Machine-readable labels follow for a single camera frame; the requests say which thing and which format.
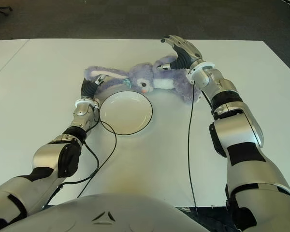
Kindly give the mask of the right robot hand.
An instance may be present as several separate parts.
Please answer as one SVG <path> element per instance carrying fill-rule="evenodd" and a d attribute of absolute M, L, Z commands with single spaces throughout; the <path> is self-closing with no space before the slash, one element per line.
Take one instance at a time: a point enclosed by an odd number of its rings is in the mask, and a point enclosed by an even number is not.
<path fill-rule="evenodd" d="M 177 58 L 172 62 L 159 65 L 157 67 L 159 70 L 190 69 L 194 62 L 203 59 L 200 51 L 191 42 L 179 36 L 165 35 L 161 42 L 169 44 L 177 53 Z"/>

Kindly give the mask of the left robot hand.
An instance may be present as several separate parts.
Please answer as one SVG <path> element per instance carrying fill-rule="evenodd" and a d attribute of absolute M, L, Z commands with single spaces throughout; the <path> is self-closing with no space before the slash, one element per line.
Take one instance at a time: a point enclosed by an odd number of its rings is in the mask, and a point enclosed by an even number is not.
<path fill-rule="evenodd" d="M 95 81 L 84 78 L 81 86 L 81 97 L 94 99 L 97 89 L 104 82 L 105 77 L 106 75 L 99 75 Z"/>

